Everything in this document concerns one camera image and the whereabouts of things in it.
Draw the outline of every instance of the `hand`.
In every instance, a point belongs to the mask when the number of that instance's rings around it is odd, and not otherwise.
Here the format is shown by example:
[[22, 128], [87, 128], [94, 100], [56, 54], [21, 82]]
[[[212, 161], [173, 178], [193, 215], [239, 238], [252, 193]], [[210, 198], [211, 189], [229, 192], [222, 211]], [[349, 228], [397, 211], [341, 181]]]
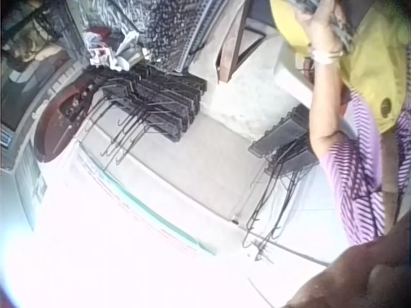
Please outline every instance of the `hand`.
[[313, 15], [295, 9], [295, 18], [307, 34], [313, 49], [325, 53], [342, 50], [341, 40], [334, 34], [329, 22], [333, 15], [339, 22], [345, 22], [341, 6], [335, 0], [320, 0]]

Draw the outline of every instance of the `green stripe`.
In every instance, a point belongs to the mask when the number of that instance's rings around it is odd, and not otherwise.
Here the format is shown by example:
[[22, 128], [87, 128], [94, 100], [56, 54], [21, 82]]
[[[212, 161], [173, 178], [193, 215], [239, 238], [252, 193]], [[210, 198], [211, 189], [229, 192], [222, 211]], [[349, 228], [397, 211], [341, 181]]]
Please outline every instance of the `green stripe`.
[[106, 181], [107, 185], [110, 188], [113, 188], [113, 191], [117, 193], [120, 199], [126, 199], [126, 204], [134, 205], [141, 212], [144, 212], [152, 221], [160, 224], [160, 226], [162, 226], [167, 231], [175, 235], [178, 239], [180, 239], [184, 243], [188, 244], [190, 247], [196, 250], [200, 249], [200, 251], [206, 255], [214, 255], [213, 252], [211, 252], [206, 247], [204, 247], [194, 237], [185, 233], [180, 228], [177, 228], [175, 225], [173, 225], [168, 220], [158, 215], [158, 213], [153, 211], [150, 207], [145, 205], [141, 200], [139, 200], [133, 194], [131, 194], [109, 172], [102, 170], [101, 164], [96, 162], [96, 158], [94, 157], [94, 155], [92, 155], [89, 151], [87, 151], [81, 143], [79, 143], [79, 145], [80, 145], [80, 148], [85, 153], [85, 156], [87, 157], [87, 159], [90, 161], [91, 164], [93, 164], [94, 169], [96, 169], [99, 172], [100, 177], [104, 179], [104, 181]]

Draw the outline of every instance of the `bracelet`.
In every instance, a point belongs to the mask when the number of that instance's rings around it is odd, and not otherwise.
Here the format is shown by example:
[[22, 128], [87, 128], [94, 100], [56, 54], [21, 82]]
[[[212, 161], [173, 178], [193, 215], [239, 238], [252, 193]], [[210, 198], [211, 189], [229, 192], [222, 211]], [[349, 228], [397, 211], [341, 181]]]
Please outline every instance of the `bracelet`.
[[311, 50], [312, 59], [316, 61], [317, 63], [324, 64], [324, 65], [337, 62], [337, 60], [339, 60], [343, 54], [344, 52], [342, 50], [335, 51], [332, 53], [327, 53], [325, 51], [316, 50], [316, 49]]

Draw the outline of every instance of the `yellow cloth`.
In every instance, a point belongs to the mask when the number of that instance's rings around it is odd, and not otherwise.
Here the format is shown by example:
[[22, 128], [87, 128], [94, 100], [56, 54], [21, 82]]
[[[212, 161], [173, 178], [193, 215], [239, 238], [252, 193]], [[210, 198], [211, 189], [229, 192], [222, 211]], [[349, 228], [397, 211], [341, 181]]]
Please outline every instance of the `yellow cloth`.
[[[275, 25], [296, 52], [308, 55], [310, 43], [297, 23], [292, 7], [283, 0], [270, 0]], [[378, 130], [393, 127], [403, 106], [407, 87], [407, 23], [395, 10], [374, 4], [354, 36], [354, 49], [340, 61], [342, 79], [360, 93], [370, 106]], [[381, 114], [381, 103], [389, 98], [392, 110]]]

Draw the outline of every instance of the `purple striped shirt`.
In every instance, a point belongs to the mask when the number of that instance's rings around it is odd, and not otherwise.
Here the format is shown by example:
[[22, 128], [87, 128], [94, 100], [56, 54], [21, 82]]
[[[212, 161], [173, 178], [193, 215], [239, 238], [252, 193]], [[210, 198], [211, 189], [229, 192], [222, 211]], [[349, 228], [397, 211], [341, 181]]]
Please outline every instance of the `purple striped shirt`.
[[[407, 96], [396, 122], [399, 152], [398, 189], [402, 200], [411, 168], [411, 49], [407, 49]], [[355, 140], [344, 137], [320, 158], [335, 195], [345, 232], [352, 245], [372, 241], [384, 232], [381, 191], [381, 138], [375, 120], [355, 92], [352, 94]]]

